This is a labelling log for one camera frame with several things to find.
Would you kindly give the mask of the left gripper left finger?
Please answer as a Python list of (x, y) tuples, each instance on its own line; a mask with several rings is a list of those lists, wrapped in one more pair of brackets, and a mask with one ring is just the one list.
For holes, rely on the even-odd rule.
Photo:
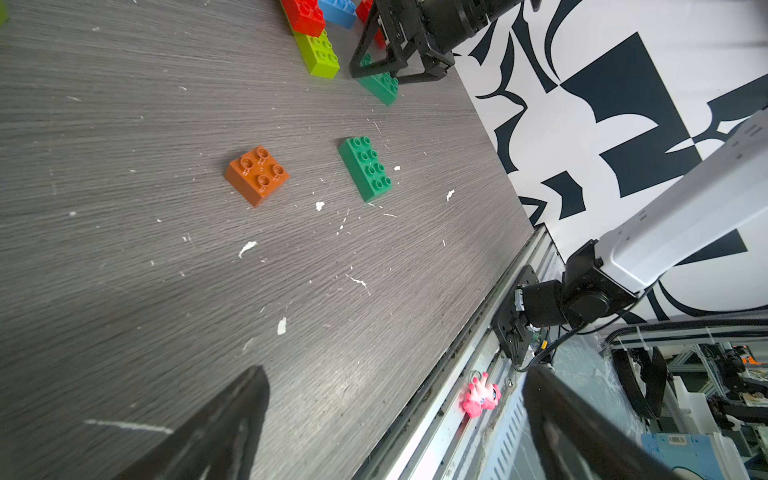
[(251, 366), (118, 479), (248, 479), (270, 400), (263, 367)]

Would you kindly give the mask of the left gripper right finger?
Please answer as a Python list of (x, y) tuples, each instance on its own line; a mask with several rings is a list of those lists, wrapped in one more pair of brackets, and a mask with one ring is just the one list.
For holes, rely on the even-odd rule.
[(677, 479), (546, 367), (523, 385), (531, 436), (547, 479)]

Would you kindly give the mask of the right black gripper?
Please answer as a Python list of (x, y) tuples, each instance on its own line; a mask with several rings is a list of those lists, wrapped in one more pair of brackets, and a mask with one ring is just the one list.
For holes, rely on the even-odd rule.
[[(374, 41), (379, 29), (387, 41), (385, 50)], [(413, 59), (422, 70), (403, 73), (411, 69)], [(357, 79), (389, 72), (400, 84), (415, 84), (441, 80), (454, 65), (454, 55), (438, 49), (420, 1), (375, 1), (349, 71)]]

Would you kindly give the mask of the green lego brick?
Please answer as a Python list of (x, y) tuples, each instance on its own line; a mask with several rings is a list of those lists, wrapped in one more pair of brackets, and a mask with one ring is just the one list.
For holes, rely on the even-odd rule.
[(369, 137), (347, 138), (338, 152), (364, 202), (376, 200), (391, 190), (393, 182)]
[(399, 80), (389, 72), (360, 77), (357, 81), (386, 106), (393, 105), (399, 97)]

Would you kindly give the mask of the red lego brick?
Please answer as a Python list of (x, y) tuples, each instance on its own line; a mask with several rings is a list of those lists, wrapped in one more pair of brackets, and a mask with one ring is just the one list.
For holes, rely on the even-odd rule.
[[(358, 4), (356, 8), (356, 14), (363, 23), (368, 20), (373, 4), (373, 0), (361, 0)], [(374, 41), (381, 50), (385, 50), (387, 48), (387, 43), (381, 29), (376, 32)]]
[(321, 36), (326, 23), (317, 0), (281, 0), (280, 4), (294, 32)]

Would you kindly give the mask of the blue lego brick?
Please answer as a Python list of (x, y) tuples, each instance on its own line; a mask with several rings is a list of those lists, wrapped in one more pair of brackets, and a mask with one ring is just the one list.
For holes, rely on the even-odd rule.
[(350, 29), (355, 24), (356, 5), (352, 0), (318, 0), (326, 22)]

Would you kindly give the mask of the lime lego brick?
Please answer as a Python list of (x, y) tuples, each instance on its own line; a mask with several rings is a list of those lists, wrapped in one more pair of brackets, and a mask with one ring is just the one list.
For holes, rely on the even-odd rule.
[(312, 37), (293, 31), (299, 52), (311, 76), (333, 79), (340, 69), (338, 56), (334, 53), (327, 31), (319, 37)]

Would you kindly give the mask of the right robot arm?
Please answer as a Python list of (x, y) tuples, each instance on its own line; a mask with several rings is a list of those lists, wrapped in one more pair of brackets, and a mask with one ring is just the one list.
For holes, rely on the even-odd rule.
[(767, 309), (763, 1), (363, 1), (352, 74), (456, 68), (563, 307), (626, 324)]

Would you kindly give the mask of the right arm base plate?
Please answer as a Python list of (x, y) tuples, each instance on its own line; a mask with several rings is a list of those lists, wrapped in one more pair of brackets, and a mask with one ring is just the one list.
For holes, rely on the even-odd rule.
[(542, 282), (533, 267), (525, 265), (494, 313), (491, 328), (502, 351), (517, 367), (524, 363), (533, 328), (556, 326), (563, 320), (560, 294), (558, 280)]

